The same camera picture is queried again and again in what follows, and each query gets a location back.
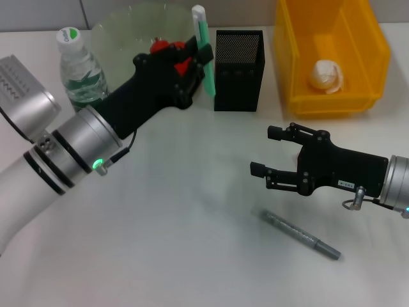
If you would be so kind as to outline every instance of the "water bottle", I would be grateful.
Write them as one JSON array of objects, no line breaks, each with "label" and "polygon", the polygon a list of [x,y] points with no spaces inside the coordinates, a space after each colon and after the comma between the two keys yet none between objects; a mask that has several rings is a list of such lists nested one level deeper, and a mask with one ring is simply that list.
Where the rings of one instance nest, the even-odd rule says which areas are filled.
[{"label": "water bottle", "polygon": [[107,82],[98,61],[85,48],[80,31],[72,27],[59,30],[57,45],[61,81],[74,111],[97,106],[108,95]]}]

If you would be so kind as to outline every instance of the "green indicator light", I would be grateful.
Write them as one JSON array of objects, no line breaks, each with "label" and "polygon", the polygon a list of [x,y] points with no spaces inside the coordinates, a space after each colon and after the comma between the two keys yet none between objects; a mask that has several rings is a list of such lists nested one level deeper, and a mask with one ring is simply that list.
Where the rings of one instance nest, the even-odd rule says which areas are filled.
[{"label": "green indicator light", "polygon": [[102,165],[104,163],[103,159],[98,159],[94,162],[94,164],[92,164],[92,168],[96,169],[97,167],[99,167],[100,165]]}]

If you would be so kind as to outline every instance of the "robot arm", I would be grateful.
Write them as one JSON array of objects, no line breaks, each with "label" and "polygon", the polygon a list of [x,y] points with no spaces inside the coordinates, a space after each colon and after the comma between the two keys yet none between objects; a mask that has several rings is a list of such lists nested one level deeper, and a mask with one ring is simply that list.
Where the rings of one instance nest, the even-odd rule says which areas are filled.
[{"label": "robot arm", "polygon": [[[297,192],[310,196],[319,187],[329,186],[355,193],[354,201],[344,207],[360,210],[365,196],[373,203],[398,211],[409,218],[409,161],[354,152],[335,146],[327,131],[315,131],[295,123],[286,130],[270,126],[268,138],[302,145],[297,172],[279,171],[251,163],[251,175],[266,178],[267,189]],[[350,207],[345,203],[353,202]]]},{"label": "robot arm", "polygon": [[[189,58],[181,75],[175,64]],[[184,49],[171,44],[139,54],[129,81],[96,109],[82,109],[51,133],[44,129],[59,111],[52,96],[15,57],[0,60],[0,81],[6,85],[0,89],[0,113],[35,144],[0,173],[0,254],[20,229],[88,173],[106,173],[106,161],[112,164],[129,151],[112,157],[122,139],[165,107],[190,107],[205,77],[203,66],[212,59],[210,45],[198,50],[196,38]]]}]

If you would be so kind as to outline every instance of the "yellow plastic bin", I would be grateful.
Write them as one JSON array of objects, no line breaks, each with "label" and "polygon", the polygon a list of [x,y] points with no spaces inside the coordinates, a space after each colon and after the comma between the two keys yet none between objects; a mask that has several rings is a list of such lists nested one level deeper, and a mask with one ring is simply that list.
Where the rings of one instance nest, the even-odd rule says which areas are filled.
[{"label": "yellow plastic bin", "polygon": [[[390,49],[367,0],[278,0],[274,49],[282,96],[299,115],[362,112],[383,95]],[[335,61],[344,89],[327,95],[309,75]]]}]

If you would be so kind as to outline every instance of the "red object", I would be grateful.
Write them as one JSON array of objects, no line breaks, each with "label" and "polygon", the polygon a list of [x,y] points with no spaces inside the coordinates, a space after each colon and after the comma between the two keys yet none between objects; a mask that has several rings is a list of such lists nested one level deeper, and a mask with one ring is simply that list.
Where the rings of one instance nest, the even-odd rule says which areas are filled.
[{"label": "red object", "polygon": [[[165,40],[158,40],[158,38],[155,39],[156,42],[153,43],[153,45],[151,46],[150,52],[151,53],[155,53],[158,52],[159,50],[166,48],[169,46],[169,43]],[[179,48],[185,48],[185,43],[183,42],[175,42],[173,43],[175,45],[175,47],[179,47]],[[174,67],[175,69],[179,72],[180,75],[184,75],[187,71],[187,67],[189,65],[189,62],[192,60],[192,58],[187,59],[186,61],[184,61],[183,63],[179,63],[176,64]]]}]

